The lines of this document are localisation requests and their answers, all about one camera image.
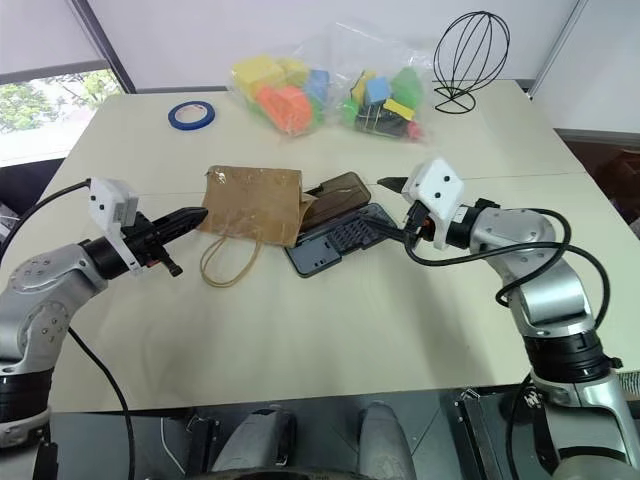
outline blue block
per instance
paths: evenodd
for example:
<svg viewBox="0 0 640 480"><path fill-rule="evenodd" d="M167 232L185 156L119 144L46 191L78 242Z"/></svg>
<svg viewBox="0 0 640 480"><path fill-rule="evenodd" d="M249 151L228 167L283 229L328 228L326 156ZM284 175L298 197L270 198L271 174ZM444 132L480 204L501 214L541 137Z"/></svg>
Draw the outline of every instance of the blue block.
<svg viewBox="0 0 640 480"><path fill-rule="evenodd" d="M324 105L327 103L329 96L329 72L326 70L310 70L307 82L302 89L304 93Z"/></svg>
<svg viewBox="0 0 640 480"><path fill-rule="evenodd" d="M391 86L389 86L386 78L376 77L367 82L364 90L364 102L366 105L384 102L387 98L391 98Z"/></svg>

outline brown paper bag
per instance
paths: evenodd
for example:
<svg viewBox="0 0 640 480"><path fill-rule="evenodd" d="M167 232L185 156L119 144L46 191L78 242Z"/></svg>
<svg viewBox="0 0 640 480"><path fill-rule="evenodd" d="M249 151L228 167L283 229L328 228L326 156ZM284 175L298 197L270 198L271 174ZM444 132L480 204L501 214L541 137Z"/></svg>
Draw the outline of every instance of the brown paper bag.
<svg viewBox="0 0 640 480"><path fill-rule="evenodd" d="M299 170L213 166L199 229L225 237L293 246L314 197L302 193Z"/></svg>

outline white wall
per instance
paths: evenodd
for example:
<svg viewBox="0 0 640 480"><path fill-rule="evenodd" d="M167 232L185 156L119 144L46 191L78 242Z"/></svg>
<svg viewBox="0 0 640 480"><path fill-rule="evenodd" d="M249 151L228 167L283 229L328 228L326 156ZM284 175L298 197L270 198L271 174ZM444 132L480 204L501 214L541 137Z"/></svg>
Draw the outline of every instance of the white wall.
<svg viewBox="0 0 640 480"><path fill-rule="evenodd" d="M533 79L575 0L89 0L136 88L224 85L238 59L357 18L437 39L463 13L502 16L512 44L503 78Z"/></svg>
<svg viewBox="0 0 640 480"><path fill-rule="evenodd" d="M100 60L66 0L0 0L0 75Z"/></svg>
<svg viewBox="0 0 640 480"><path fill-rule="evenodd" d="M640 2L590 0L534 102L555 128L640 133Z"/></svg>

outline window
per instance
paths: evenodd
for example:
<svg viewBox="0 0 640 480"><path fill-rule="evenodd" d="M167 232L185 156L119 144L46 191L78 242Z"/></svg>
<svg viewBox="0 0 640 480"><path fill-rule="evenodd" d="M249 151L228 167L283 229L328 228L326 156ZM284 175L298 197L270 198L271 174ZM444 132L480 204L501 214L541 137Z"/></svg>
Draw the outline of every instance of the window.
<svg viewBox="0 0 640 480"><path fill-rule="evenodd" d="M66 157L102 102L119 93L110 70L0 85L0 167Z"/></svg>

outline tree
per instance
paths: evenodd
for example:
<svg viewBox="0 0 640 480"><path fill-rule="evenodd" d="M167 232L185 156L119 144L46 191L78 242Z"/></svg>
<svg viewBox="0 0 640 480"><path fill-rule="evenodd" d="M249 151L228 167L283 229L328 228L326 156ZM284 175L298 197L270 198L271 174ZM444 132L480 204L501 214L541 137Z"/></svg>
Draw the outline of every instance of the tree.
<svg viewBox="0 0 640 480"><path fill-rule="evenodd" d="M37 128L57 118L57 108L29 83L0 86L0 132Z"/></svg>
<svg viewBox="0 0 640 480"><path fill-rule="evenodd" d="M109 95L119 93L120 87L109 70L71 73L43 79L45 83L55 83L67 91L72 102L78 107L97 109Z"/></svg>

